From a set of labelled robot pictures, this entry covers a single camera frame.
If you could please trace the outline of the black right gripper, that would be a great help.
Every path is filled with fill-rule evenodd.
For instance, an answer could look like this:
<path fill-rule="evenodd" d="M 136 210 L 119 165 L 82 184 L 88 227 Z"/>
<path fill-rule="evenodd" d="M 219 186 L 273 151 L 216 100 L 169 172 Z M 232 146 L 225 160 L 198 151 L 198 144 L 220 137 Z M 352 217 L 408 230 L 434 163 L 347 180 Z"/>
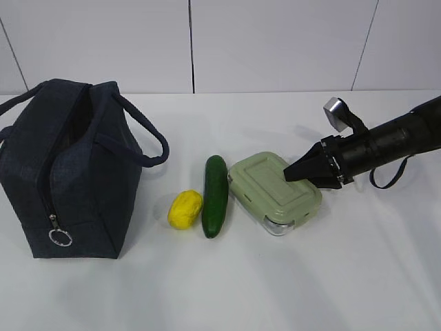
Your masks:
<path fill-rule="evenodd" d="M 323 189 L 342 188 L 352 183 L 353 176 L 338 145 L 341 140 L 341 136 L 328 136 L 315 143 L 303 157 L 283 170 L 285 180 L 308 179 L 317 188 Z M 331 173 L 329 177 L 326 177 L 326 159 Z"/>

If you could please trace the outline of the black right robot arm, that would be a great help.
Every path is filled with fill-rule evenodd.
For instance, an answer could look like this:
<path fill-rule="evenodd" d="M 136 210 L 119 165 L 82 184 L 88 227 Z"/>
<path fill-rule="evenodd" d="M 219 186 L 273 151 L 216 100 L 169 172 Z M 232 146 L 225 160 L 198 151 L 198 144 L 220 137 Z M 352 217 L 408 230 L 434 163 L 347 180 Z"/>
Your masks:
<path fill-rule="evenodd" d="M 374 184 L 376 168 L 400 159 L 396 175 L 383 186 L 388 189 L 403 175 L 411 157 L 440 149 L 439 97 L 372 129 L 341 98 L 330 98 L 323 109 L 338 132 L 351 128 L 353 133 L 348 137 L 328 136 L 315 143 L 283 170 L 288 182 L 306 179 L 317 188 L 340 189 L 368 172 Z"/>

